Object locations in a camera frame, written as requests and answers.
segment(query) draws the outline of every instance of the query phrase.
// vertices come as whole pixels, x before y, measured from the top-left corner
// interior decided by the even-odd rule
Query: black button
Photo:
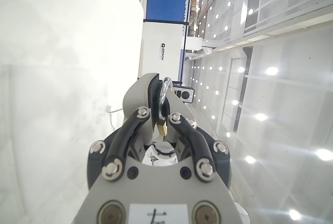
[[[182,98],[184,98],[184,99],[188,99],[189,98],[189,93],[188,92],[183,92],[182,93]]]

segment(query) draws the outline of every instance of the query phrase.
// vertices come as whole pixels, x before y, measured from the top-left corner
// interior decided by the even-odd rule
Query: ceiling light
[[[317,150],[316,154],[323,161],[327,161],[327,160],[332,160],[333,159],[333,153],[330,152],[329,150],[326,150],[326,149]]]
[[[279,70],[276,67],[270,67],[266,70],[268,75],[276,75]]]
[[[247,156],[245,160],[249,164],[253,164],[255,162],[255,159],[252,156]]]
[[[259,121],[264,121],[267,119],[267,116],[265,116],[264,114],[262,113],[259,113],[255,116],[255,118],[257,118]]]
[[[290,210],[289,211],[290,218],[292,220],[299,220],[301,219],[301,214],[298,211]]]

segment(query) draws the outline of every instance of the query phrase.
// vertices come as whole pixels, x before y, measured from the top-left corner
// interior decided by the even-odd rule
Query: metal screw
[[[142,107],[139,107],[139,109],[138,109],[138,114],[141,115],[141,116],[146,116],[147,112],[148,112],[148,110],[147,110],[146,107],[142,106]]]
[[[116,200],[104,204],[98,213],[98,224],[124,224],[125,219],[125,208]]]
[[[228,154],[229,153],[229,148],[227,147],[227,145],[221,141],[221,140],[216,140],[213,144],[213,149],[216,153],[221,152],[224,154]]]
[[[203,205],[196,210],[195,221],[197,224],[217,224],[217,215],[213,208]]]
[[[209,163],[203,163],[200,166],[200,169],[202,171],[202,174],[205,176],[210,176],[213,173],[213,167]]]
[[[178,113],[174,113],[174,114],[172,115],[172,120],[173,120],[173,121],[179,121],[180,119],[181,119],[180,114],[178,114]]]
[[[114,175],[118,170],[118,166],[116,164],[114,164],[113,162],[112,163],[109,163],[107,166],[106,166],[106,174],[111,176],[111,175]]]
[[[89,149],[89,153],[93,154],[93,153],[100,153],[102,154],[105,150],[105,142],[102,140],[98,140],[96,142],[94,142]]]
[[[102,168],[102,176],[106,180],[117,179],[123,170],[123,164],[120,159],[115,158],[113,162],[110,162]]]
[[[226,146],[224,146],[223,144],[221,145],[220,143],[217,144],[217,148],[218,148],[219,151],[222,152],[222,153],[224,153],[224,152],[227,150]]]
[[[193,121],[193,120],[188,120],[188,123],[192,126],[193,129],[196,129],[197,124],[196,124],[195,121]]]

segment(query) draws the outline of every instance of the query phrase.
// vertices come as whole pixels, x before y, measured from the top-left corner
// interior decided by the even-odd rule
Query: white panel
[[[183,25],[145,22],[142,32],[140,76],[159,73],[160,78],[178,79]]]
[[[181,48],[184,48],[184,40],[185,37],[182,37],[182,46]],[[187,36],[186,37],[186,45],[185,45],[185,49],[186,50],[192,50],[192,51],[199,51],[201,50],[201,46],[202,46],[202,38],[201,37],[192,37],[192,36]]]

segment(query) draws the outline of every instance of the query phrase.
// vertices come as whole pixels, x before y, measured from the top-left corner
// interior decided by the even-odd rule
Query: gray robot arm
[[[194,117],[170,90],[161,109],[166,139],[178,163],[143,165],[152,144],[162,83],[157,74],[140,78],[126,93],[123,126],[89,150],[89,193],[75,224],[241,224],[228,192],[230,154],[198,128]]]

